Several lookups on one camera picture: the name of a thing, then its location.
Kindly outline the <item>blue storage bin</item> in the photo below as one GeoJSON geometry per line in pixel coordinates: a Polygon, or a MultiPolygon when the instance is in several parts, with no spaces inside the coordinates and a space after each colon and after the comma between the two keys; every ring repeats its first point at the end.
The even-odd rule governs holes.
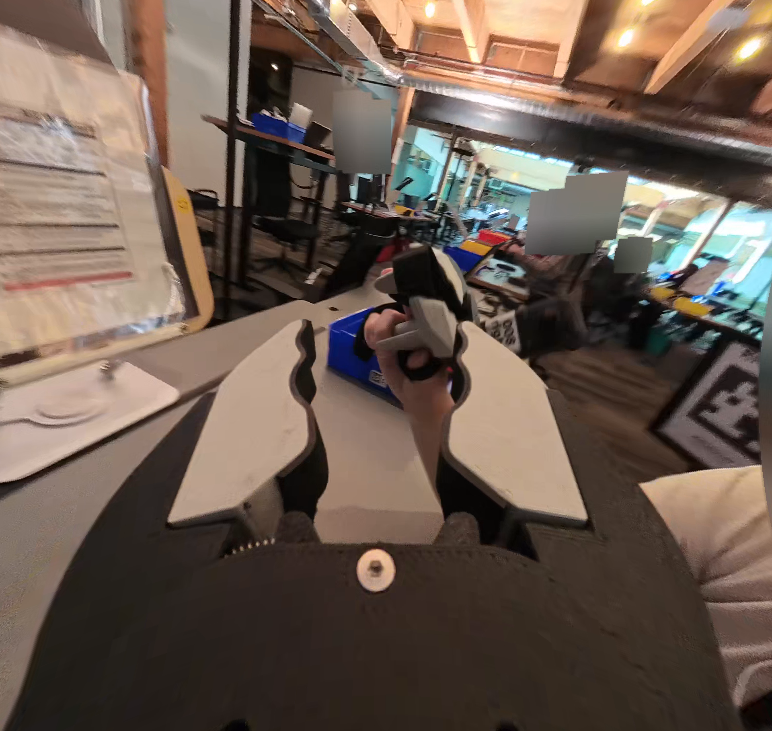
{"type": "Polygon", "coordinates": [[[296,144],[304,142],[306,129],[282,117],[275,117],[273,114],[253,113],[250,115],[249,120],[254,129],[260,133],[285,139],[296,144]]]}
{"type": "Polygon", "coordinates": [[[364,323],[371,314],[396,307],[390,302],[333,321],[329,326],[326,365],[352,384],[401,408],[400,400],[388,386],[378,358],[366,344],[363,335],[364,323]]]}
{"type": "Polygon", "coordinates": [[[468,251],[460,246],[446,246],[444,253],[447,254],[459,267],[460,271],[464,274],[472,272],[474,267],[483,260],[487,251],[483,251],[481,254],[468,251]]]}

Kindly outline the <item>brown cardboard panel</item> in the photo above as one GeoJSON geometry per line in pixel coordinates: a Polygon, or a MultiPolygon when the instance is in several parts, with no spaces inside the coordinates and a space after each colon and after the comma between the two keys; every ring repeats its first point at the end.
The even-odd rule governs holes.
{"type": "Polygon", "coordinates": [[[76,0],[1,0],[1,25],[57,49],[112,63],[76,0]]]}

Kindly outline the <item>framed black-white marker board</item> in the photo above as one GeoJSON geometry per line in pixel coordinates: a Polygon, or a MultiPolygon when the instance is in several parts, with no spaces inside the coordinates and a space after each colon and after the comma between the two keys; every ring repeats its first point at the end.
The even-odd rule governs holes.
{"type": "Polygon", "coordinates": [[[759,344],[721,336],[650,431],[694,470],[759,465],[759,367],[759,344]]]}

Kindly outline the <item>white metal document stand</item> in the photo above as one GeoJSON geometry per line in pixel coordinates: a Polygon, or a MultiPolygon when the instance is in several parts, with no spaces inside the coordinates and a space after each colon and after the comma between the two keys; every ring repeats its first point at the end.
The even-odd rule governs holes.
{"type": "Polygon", "coordinates": [[[1,484],[61,463],[179,398],[177,389],[127,362],[88,365],[4,388],[1,484]]]}

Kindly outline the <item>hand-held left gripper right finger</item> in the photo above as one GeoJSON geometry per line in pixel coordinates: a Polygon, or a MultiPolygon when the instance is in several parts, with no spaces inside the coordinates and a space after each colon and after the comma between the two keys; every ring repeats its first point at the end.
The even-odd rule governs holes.
{"type": "Polygon", "coordinates": [[[473,322],[458,326],[454,365],[460,393],[443,427],[441,465],[526,520],[586,527],[544,382],[473,322]]]}

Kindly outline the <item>wooden top standing desk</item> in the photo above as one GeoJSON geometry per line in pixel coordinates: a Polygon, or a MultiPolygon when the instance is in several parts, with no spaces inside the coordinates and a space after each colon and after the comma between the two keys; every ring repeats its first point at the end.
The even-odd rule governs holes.
{"type": "MultiPolygon", "coordinates": [[[[258,276],[257,271],[253,268],[253,263],[255,262],[252,257],[253,231],[257,229],[253,226],[252,206],[256,152],[261,150],[266,153],[286,157],[289,159],[291,166],[300,166],[318,174],[315,195],[312,198],[307,199],[305,206],[305,208],[310,207],[312,209],[311,220],[309,222],[317,225],[319,228],[319,237],[316,241],[316,246],[320,239],[321,209],[326,182],[329,176],[336,172],[335,167],[333,166],[333,156],[322,150],[306,147],[302,144],[296,144],[285,139],[260,133],[256,131],[253,126],[242,121],[238,121],[236,126],[236,140],[245,144],[242,175],[242,209],[238,232],[237,283],[245,290],[249,289],[251,284],[260,284],[266,288],[275,290],[282,295],[296,298],[295,292],[284,290],[284,288],[280,287],[278,282],[269,281],[265,277],[258,276]]],[[[297,250],[288,250],[288,257],[292,263],[303,265],[306,259],[306,244],[301,244],[297,250]]],[[[309,270],[304,270],[302,267],[300,268],[300,272],[308,273],[311,271],[313,263],[314,258],[312,260],[311,268],[309,270]]]]}

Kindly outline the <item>wooden board with smiley sticker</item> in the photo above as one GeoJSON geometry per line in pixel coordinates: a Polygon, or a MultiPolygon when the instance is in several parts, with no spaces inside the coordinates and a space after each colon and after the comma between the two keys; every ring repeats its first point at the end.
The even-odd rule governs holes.
{"type": "Polygon", "coordinates": [[[215,297],[188,191],[165,166],[151,163],[150,170],[156,185],[158,222],[164,246],[171,254],[167,273],[174,272],[174,280],[179,282],[184,312],[177,320],[164,313],[162,325],[152,331],[99,333],[84,347],[55,348],[50,355],[37,350],[34,358],[2,362],[2,392],[86,366],[98,366],[103,376],[111,378],[136,352],[199,333],[211,323],[215,297]]]}

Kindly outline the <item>black office chair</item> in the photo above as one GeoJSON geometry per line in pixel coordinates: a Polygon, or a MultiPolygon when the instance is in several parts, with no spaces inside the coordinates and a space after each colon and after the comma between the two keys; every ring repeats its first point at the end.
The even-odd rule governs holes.
{"type": "Polygon", "coordinates": [[[278,269],[294,277],[300,272],[300,268],[311,268],[319,228],[303,219],[290,217],[290,166],[290,160],[286,157],[261,150],[256,152],[252,195],[253,226],[267,234],[279,246],[279,254],[256,260],[253,268],[258,272],[278,269]],[[288,257],[288,250],[297,250],[301,244],[306,244],[305,262],[303,265],[294,264],[288,257]]]}

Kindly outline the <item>instruction sheet in plastic sleeve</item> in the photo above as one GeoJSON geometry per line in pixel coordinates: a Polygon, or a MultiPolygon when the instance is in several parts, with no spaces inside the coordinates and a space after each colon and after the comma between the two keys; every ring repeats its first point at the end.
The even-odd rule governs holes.
{"type": "Polygon", "coordinates": [[[2,368],[178,333],[143,83],[2,26],[2,368]]]}

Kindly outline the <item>person's right hand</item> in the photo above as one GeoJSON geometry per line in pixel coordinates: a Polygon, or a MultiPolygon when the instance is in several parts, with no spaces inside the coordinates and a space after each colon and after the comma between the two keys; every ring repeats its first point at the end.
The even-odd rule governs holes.
{"type": "Polygon", "coordinates": [[[440,373],[429,379],[413,381],[406,376],[395,351],[386,350],[382,344],[395,335],[399,323],[412,319],[412,311],[385,310],[372,312],[364,324],[364,341],[374,351],[388,386],[398,398],[414,424],[439,423],[454,406],[449,392],[449,377],[440,373]]]}

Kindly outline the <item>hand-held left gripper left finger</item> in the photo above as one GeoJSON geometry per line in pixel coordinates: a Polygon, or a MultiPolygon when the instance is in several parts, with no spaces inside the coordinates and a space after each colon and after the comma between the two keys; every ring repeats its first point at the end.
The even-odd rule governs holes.
{"type": "Polygon", "coordinates": [[[312,408],[315,359],[313,323],[295,320],[222,381],[170,508],[170,526],[276,530],[286,513],[314,523],[329,478],[312,408]]]}

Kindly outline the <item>grey desk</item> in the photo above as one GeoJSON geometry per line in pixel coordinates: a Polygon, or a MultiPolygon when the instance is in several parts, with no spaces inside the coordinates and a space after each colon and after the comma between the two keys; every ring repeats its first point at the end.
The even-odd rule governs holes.
{"type": "Polygon", "coordinates": [[[326,367],[326,329],[375,306],[371,288],[325,302],[291,302],[128,354],[175,387],[181,402],[20,483],[2,485],[1,720],[5,728],[39,629],[67,567],[128,476],[192,408],[274,333],[310,320],[316,337],[313,408],[330,478],[316,528],[333,543],[419,543],[434,538],[441,510],[404,413],[326,367]]]}

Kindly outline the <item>wooden post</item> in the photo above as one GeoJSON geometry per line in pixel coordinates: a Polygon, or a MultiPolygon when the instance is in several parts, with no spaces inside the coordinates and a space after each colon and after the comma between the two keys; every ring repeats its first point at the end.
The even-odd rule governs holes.
{"type": "Polygon", "coordinates": [[[163,166],[168,154],[168,54],[165,0],[127,0],[131,65],[144,80],[163,166]]]}

